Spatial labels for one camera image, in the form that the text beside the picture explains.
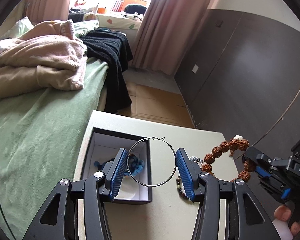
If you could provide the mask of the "person's right hand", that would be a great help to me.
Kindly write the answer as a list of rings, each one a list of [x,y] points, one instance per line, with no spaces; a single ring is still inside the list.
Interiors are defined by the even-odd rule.
[[[277,207],[274,212],[273,225],[281,240],[293,239],[300,232],[300,222],[294,222],[291,227],[288,226],[291,215],[292,211],[285,205]]]

